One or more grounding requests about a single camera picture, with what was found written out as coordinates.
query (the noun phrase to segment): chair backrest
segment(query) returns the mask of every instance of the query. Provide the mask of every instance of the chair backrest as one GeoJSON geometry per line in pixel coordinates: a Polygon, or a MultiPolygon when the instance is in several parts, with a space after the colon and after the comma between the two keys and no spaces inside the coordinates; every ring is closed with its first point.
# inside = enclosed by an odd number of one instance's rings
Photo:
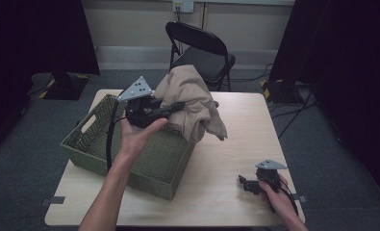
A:
{"type": "Polygon", "coordinates": [[[178,40],[200,50],[227,56],[226,45],[211,32],[177,21],[168,22],[165,25],[165,30],[173,44],[175,44],[174,40],[178,40]]]}

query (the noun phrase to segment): black chair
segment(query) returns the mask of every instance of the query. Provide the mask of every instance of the black chair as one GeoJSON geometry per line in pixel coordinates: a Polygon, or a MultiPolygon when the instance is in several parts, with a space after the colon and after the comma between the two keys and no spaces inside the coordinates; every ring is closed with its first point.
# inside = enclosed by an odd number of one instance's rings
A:
{"type": "Polygon", "coordinates": [[[235,64],[235,56],[228,53],[221,39],[210,32],[177,21],[168,22],[165,30],[172,42],[169,69],[192,64],[205,83],[217,86],[217,90],[220,90],[226,76],[228,91],[231,91],[229,71],[235,64]],[[181,43],[188,46],[184,52],[180,49],[181,43]]]}

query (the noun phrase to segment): gray carpet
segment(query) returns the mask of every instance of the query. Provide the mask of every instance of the gray carpet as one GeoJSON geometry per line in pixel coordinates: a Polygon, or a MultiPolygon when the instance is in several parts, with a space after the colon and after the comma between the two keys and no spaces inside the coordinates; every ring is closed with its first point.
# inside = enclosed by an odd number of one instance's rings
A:
{"type": "MultiPolygon", "coordinates": [[[[92,76],[78,101],[40,100],[34,94],[24,117],[0,144],[0,230],[75,230],[47,226],[48,208],[39,205],[54,195],[68,160],[59,143],[86,115],[98,90],[126,89],[141,75],[154,89],[166,73],[102,70],[102,76],[92,76]]],[[[249,79],[262,73],[233,70],[232,77],[249,79]]],[[[30,91],[42,87],[48,78],[49,74],[34,76],[30,91]]],[[[262,92],[257,80],[233,82],[232,90],[262,92]]],[[[303,96],[308,92],[301,88],[303,96]]],[[[268,106],[273,116],[298,109],[268,106]]],[[[278,134],[292,117],[273,119],[278,134]]],[[[300,113],[280,142],[296,189],[308,198],[302,206],[310,230],[380,230],[379,188],[362,164],[339,144],[333,123],[317,105],[300,113]]]]}

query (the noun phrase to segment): hand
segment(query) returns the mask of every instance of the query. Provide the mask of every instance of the hand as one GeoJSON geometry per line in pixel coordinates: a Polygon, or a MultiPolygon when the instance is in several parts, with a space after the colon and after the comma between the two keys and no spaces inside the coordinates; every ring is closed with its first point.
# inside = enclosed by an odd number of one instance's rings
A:
{"type": "Polygon", "coordinates": [[[121,120],[121,148],[118,155],[127,155],[135,161],[151,135],[159,131],[167,123],[166,118],[155,120],[145,129],[130,124],[129,120],[121,120]]]}
{"type": "MultiPolygon", "coordinates": [[[[282,188],[287,192],[288,181],[281,174],[279,174],[279,178],[282,182],[282,188]]],[[[261,199],[263,201],[270,201],[274,210],[289,230],[307,230],[295,212],[289,197],[283,191],[279,190],[279,193],[275,192],[265,181],[259,181],[259,186],[266,192],[260,194],[261,199]]]]}

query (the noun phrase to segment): white wall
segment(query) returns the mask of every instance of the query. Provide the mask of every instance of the white wall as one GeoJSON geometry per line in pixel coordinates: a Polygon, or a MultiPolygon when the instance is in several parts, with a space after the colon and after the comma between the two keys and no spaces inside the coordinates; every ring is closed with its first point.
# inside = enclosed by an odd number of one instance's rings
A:
{"type": "MultiPolygon", "coordinates": [[[[165,24],[176,20],[167,1],[83,1],[90,33],[97,46],[170,47],[165,24]]],[[[203,3],[181,21],[200,26],[203,3]]],[[[277,50],[292,6],[208,3],[204,29],[219,36],[230,50],[277,50]]]]}

